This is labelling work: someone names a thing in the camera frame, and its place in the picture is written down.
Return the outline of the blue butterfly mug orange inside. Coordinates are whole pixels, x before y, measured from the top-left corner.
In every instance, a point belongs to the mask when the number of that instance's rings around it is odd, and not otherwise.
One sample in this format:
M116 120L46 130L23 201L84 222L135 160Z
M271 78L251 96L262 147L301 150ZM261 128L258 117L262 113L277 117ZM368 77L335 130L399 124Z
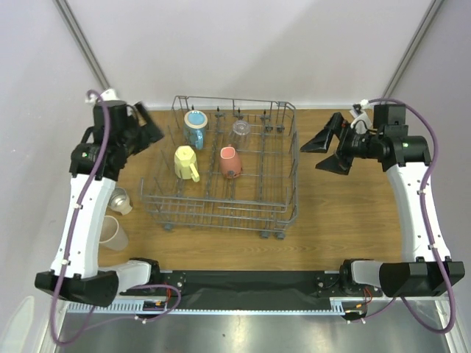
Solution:
M184 116L183 136L185 142L197 150L202 150L205 143L205 133L208 117L202 111L191 110Z

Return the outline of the pale yellow mug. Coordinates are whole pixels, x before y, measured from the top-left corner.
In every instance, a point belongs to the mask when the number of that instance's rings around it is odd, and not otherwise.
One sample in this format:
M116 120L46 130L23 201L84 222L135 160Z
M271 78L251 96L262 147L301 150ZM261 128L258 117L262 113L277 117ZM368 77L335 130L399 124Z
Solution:
M200 181L196 153L190 146L179 146L174 153L174 172L180 179Z

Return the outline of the beige steel-lined tumbler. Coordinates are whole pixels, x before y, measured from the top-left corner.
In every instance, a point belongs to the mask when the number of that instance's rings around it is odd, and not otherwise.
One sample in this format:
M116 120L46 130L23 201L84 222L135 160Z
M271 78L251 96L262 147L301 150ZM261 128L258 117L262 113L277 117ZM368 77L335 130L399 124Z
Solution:
M111 193L107 206L114 212L127 215L132 211L129 195L123 188L115 188Z

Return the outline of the clear glass cup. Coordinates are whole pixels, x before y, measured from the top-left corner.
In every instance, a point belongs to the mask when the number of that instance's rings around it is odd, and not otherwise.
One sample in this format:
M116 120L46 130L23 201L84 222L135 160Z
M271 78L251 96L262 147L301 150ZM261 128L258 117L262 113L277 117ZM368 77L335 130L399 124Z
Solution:
M233 123L229 135L229 144L236 150L243 149L250 137L251 125L245 120L237 120Z

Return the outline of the pink patterned mug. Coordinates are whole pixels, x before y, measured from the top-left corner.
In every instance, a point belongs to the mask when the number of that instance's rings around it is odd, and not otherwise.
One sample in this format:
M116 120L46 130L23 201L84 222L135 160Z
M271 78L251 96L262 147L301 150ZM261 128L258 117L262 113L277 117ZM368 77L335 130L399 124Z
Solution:
M219 153L219 167L222 175L227 179L234 179L242 174L242 161L232 145L225 146Z

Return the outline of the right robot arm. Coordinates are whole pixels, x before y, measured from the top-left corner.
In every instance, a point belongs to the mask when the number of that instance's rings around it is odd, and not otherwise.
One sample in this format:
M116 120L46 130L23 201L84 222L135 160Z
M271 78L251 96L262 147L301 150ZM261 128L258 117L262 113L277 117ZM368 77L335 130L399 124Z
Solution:
M390 298L441 296L465 275L464 264L454 261L445 244L431 190L431 157L423 136L410 135L407 104L374 100L369 119L363 101L353 107L354 120L334 113L323 129L301 147L302 152L325 153L333 138L335 152L316 168L347 175L356 158L377 160L394 193L402 235L402 260L345 260L340 290L354 296L365 285L379 288Z

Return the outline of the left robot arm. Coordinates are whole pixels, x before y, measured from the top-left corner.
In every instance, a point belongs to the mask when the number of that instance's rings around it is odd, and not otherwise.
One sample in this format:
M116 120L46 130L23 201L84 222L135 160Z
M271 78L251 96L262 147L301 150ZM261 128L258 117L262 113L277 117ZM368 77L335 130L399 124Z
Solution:
M162 277L156 260L132 258L112 268L98 266L99 239L105 213L118 176L127 159L164 136L142 102L106 103L105 113L93 107L93 125L71 153L71 195L63 236L48 271L35 276L35 287L62 300L109 306L120 293L137 286L145 294L157 293Z

